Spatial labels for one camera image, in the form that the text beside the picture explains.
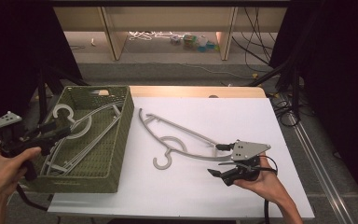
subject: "green basket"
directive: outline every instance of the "green basket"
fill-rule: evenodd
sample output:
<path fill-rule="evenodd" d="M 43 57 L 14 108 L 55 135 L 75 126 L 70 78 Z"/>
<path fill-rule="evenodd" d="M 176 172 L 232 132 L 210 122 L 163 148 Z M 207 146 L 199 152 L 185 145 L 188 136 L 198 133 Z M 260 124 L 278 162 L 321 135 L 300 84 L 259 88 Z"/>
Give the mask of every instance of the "green basket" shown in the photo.
<path fill-rule="evenodd" d="M 89 112 L 111 103 L 117 105 L 121 111 L 121 118 L 68 175 L 41 175 L 40 171 L 46 157 L 40 156 L 34 160 L 38 178 L 30 182 L 23 180 L 22 184 L 31 190 L 44 193 L 117 192 L 134 108 L 130 88 L 127 86 L 66 87 L 57 104 L 69 105 L 74 111 L 74 119 L 77 120 Z M 113 109 L 104 109 L 92 115 L 92 124 L 89 130 L 81 137 L 65 140 L 53 163 L 64 166 L 66 161 L 71 160 L 100 135 L 114 119 L 113 111 Z M 58 110 L 56 118 L 58 128 L 71 124 L 67 119 L 68 115 L 68 110 Z M 51 113 L 47 121 L 52 119 L 54 118 Z M 73 133 L 83 130 L 86 123 L 86 120 L 83 121 L 73 130 Z"/>

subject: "wire basket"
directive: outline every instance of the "wire basket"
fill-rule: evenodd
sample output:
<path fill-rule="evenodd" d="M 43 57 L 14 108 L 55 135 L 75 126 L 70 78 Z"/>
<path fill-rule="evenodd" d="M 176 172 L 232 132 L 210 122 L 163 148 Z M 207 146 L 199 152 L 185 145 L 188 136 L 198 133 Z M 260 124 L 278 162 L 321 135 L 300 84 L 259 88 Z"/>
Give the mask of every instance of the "wire basket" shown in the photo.
<path fill-rule="evenodd" d="M 67 175 L 42 173 L 46 170 L 46 158 L 40 156 L 35 159 L 34 167 L 39 176 L 33 181 L 22 181 L 22 184 L 36 192 L 84 192 L 84 193 L 114 193 L 117 192 L 121 166 L 131 119 L 133 101 L 130 88 L 127 86 L 92 86 L 66 87 L 57 105 L 69 105 L 74 111 L 73 119 L 81 119 L 101 106 L 115 103 L 120 110 L 117 123 L 101 138 L 87 153 L 84 159 Z M 68 110 L 58 110 L 56 123 L 59 128 L 71 125 L 68 120 Z M 101 110 L 92 115 L 89 130 L 81 137 L 66 139 L 57 151 L 54 165 L 63 167 L 83 148 L 96 139 L 114 119 L 113 108 Z M 47 121 L 54 119 L 52 113 Z M 81 122 L 72 133 L 84 130 L 87 122 Z"/>

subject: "gray floor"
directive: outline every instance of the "gray floor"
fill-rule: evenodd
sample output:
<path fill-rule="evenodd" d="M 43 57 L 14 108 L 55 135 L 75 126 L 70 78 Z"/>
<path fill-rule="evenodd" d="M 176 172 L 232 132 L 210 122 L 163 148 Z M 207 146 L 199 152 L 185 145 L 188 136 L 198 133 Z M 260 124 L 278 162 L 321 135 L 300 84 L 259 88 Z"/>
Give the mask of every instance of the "gray floor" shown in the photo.
<path fill-rule="evenodd" d="M 205 35 L 213 40 L 213 35 Z M 246 46 L 241 34 L 235 36 Z M 152 41 L 128 40 L 120 61 L 112 62 L 109 59 L 109 50 L 106 49 L 107 44 L 104 42 L 103 35 L 71 33 L 67 34 L 67 37 L 70 45 L 85 46 L 83 49 L 74 49 L 74 55 L 83 78 L 93 85 L 240 86 L 252 81 L 253 74 L 259 76 L 264 74 L 245 65 L 243 50 L 235 43 L 231 45 L 228 61 L 221 61 L 217 51 L 201 53 L 195 49 L 183 49 L 183 47 L 167 43 L 167 40 L 164 39 L 153 39 Z M 94 38 L 96 47 L 90 45 L 92 38 Z M 264 38 L 266 38 L 266 45 L 273 46 L 273 41 L 268 40 L 269 35 L 264 35 Z M 264 57 L 260 47 L 251 46 L 251 50 L 256 52 L 256 55 Z M 270 69 L 249 55 L 247 55 L 247 63 L 251 64 L 250 66 L 254 69 L 266 71 Z M 266 93 L 275 92 L 274 84 L 276 80 L 277 78 L 274 77 L 262 84 Z M 282 98 L 274 99 L 274 103 L 280 100 Z M 302 94 L 302 104 L 305 105 L 306 101 L 306 95 Z M 30 105 L 37 105 L 37 101 L 33 99 Z M 32 116 L 37 114 L 37 111 L 30 110 L 29 114 Z M 358 186 L 345 164 L 333 156 L 334 146 L 317 116 L 312 114 L 310 107 L 301 109 L 301 124 L 304 126 L 326 172 L 337 188 L 339 196 L 348 208 L 352 223 L 357 224 Z M 315 214 L 315 219 L 306 220 L 305 223 L 340 223 L 322 188 L 322 183 L 312 169 L 305 150 L 296 135 L 295 128 L 282 125 L 281 129 Z M 48 195 L 46 194 L 30 192 L 28 196 L 36 203 L 48 205 Z M 110 218 L 102 217 L 95 217 L 93 220 L 90 217 L 62 217 L 61 223 L 107 223 L 109 220 Z M 259 222 L 260 220 L 241 221 L 242 224 Z M 14 194 L 8 205 L 7 223 L 57 223 L 57 218 L 53 214 L 47 214 L 26 206 L 19 196 Z M 282 223 L 282 221 L 272 220 L 271 223 Z"/>

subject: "white table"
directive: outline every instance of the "white table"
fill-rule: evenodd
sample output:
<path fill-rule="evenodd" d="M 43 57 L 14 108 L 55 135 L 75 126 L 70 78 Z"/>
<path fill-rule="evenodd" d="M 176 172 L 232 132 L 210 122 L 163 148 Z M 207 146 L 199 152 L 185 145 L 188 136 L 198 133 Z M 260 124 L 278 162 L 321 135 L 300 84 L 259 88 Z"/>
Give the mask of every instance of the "white table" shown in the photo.
<path fill-rule="evenodd" d="M 164 163 L 166 148 L 143 126 L 138 117 L 142 108 L 144 115 L 154 113 L 223 144 L 237 139 L 270 144 L 267 154 L 278 163 L 279 178 L 296 202 L 300 215 L 314 218 L 269 99 L 133 97 L 133 100 L 135 110 L 118 193 L 57 193 L 49 212 L 61 216 L 235 220 L 264 216 L 262 198 L 249 190 L 227 187 L 207 171 L 224 172 L 232 166 L 172 153 L 171 167 L 156 169 L 153 158 Z M 163 123 L 151 123 L 150 127 L 157 134 L 177 134 L 186 143 L 189 140 L 185 134 Z M 188 141 L 187 148 L 193 153 L 212 155 L 206 146 Z M 272 203 L 269 215 L 282 217 Z"/>

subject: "plastic basket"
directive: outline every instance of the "plastic basket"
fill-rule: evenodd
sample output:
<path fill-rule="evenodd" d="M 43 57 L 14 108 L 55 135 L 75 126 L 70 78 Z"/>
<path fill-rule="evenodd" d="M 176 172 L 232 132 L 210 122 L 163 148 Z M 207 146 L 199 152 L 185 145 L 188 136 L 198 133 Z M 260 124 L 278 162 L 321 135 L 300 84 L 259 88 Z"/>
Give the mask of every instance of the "plastic basket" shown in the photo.
<path fill-rule="evenodd" d="M 127 86 L 66 87 L 57 104 L 69 105 L 74 111 L 74 119 L 81 119 L 89 112 L 111 103 L 117 105 L 121 112 L 121 118 L 68 175 L 40 174 L 42 167 L 45 167 L 46 170 L 46 166 L 44 166 L 46 157 L 40 156 L 34 161 L 35 169 L 39 174 L 38 178 L 30 182 L 24 180 L 22 184 L 31 190 L 44 193 L 117 192 L 134 108 L 130 88 Z M 68 115 L 67 110 L 58 110 L 56 118 L 58 128 L 71 124 L 67 119 Z M 92 124 L 89 130 L 81 137 L 65 140 L 53 163 L 64 166 L 67 161 L 101 134 L 113 118 L 113 109 L 105 109 L 92 115 Z M 73 130 L 73 133 L 83 130 L 86 123 L 86 121 L 82 122 Z"/>

